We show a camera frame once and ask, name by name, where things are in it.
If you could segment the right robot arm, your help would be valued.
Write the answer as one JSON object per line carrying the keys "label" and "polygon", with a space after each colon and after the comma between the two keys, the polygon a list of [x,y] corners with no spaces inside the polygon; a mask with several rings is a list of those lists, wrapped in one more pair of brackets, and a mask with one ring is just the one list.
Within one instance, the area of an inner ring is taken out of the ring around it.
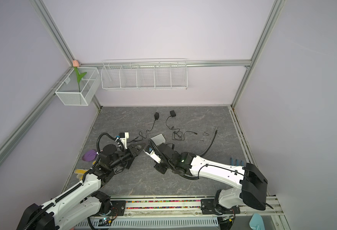
{"label": "right robot arm", "polygon": [[230,189],[217,190],[211,203],[202,204],[201,210],[206,214],[234,214],[234,207],[239,205],[260,211],[270,207],[267,203],[268,180],[254,164],[217,163],[193,153],[178,153],[167,144],[156,145],[153,141],[146,148],[146,154],[156,162],[155,168],[161,174],[171,170],[188,180],[204,177],[229,185]]}

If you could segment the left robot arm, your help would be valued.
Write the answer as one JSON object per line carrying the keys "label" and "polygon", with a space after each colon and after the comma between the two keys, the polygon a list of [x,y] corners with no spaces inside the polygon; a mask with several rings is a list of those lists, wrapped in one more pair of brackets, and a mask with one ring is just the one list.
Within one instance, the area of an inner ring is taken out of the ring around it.
{"label": "left robot arm", "polygon": [[106,145],[103,149],[96,143],[95,164],[83,174],[82,179],[73,187],[42,205],[32,204],[23,213],[18,224],[19,230],[70,230],[75,225],[101,214],[108,216],[118,213],[111,197],[100,189],[116,174],[119,166],[129,168],[134,158],[145,147],[145,143],[124,144],[120,137],[102,133],[116,144]]}

